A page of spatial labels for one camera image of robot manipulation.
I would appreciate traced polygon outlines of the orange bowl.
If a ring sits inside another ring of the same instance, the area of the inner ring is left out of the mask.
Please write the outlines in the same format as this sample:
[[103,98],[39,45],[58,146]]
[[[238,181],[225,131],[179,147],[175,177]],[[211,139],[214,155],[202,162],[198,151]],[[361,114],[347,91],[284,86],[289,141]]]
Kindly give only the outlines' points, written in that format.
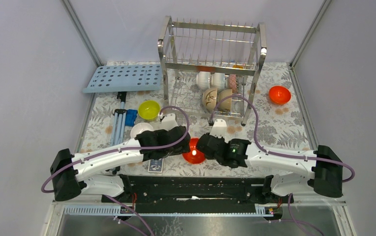
[[291,100],[291,92],[283,86],[273,86],[269,89],[269,99],[277,105],[284,105]]
[[189,142],[189,152],[183,153],[182,157],[190,164],[201,164],[206,160],[205,154],[200,152],[196,145],[199,138],[191,138]]

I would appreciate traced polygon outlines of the orange bowl front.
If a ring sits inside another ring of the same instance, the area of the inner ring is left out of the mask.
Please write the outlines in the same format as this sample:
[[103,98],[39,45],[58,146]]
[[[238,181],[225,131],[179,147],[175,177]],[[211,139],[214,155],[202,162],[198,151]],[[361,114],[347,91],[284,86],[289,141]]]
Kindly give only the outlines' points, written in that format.
[[291,100],[291,92],[283,86],[273,86],[269,89],[269,99],[277,105],[284,105]]

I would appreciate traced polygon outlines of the yellow-green plastic bowl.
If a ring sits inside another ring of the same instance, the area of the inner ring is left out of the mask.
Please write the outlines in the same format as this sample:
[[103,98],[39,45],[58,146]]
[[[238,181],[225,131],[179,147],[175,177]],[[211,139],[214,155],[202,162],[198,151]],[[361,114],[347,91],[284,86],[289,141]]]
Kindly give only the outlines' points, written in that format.
[[140,118],[153,121],[155,120],[160,112],[160,105],[153,100],[147,100],[142,102],[138,107],[138,115]]

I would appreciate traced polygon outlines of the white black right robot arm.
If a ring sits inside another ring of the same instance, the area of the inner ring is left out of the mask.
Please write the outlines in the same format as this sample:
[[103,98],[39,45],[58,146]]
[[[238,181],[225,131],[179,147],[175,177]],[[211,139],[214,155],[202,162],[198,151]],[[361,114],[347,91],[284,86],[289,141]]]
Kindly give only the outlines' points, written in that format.
[[249,140],[217,138],[204,134],[196,148],[207,159],[216,160],[230,168],[264,167],[286,171],[286,175],[274,175],[262,188],[265,201],[275,202],[290,193],[315,192],[324,197],[340,198],[343,195],[344,163],[328,146],[319,145],[317,150],[293,151],[268,147],[261,150]]

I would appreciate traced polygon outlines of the stainless steel dish rack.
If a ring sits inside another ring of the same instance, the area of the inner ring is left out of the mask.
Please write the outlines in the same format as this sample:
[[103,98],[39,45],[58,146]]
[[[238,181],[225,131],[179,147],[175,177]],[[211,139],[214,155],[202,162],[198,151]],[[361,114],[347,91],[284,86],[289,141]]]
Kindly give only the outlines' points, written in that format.
[[226,77],[235,74],[238,94],[253,101],[268,51],[266,25],[173,20],[165,16],[157,50],[165,103],[208,116],[201,102],[202,90],[194,84],[195,76],[201,71],[224,73]]

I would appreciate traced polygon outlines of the white plastic bowl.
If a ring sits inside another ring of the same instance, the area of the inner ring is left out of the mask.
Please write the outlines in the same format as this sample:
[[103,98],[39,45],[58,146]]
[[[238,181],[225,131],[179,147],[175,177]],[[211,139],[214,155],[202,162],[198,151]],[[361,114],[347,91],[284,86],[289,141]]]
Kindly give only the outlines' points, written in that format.
[[136,138],[137,135],[145,131],[154,131],[154,128],[149,123],[146,123],[146,122],[138,123],[132,127],[130,131],[130,137],[134,139]]

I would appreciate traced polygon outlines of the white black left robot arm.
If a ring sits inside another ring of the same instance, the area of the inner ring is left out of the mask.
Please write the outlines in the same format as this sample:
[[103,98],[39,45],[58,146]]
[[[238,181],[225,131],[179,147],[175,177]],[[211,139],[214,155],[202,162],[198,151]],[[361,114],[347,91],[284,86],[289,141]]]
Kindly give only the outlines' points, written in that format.
[[184,126],[170,130],[144,131],[121,144],[95,152],[72,154],[60,150],[51,167],[52,183],[57,202],[71,200],[81,194],[108,195],[120,202],[131,198],[132,189],[121,177],[107,176],[104,171],[122,165],[159,160],[190,151],[190,135]]

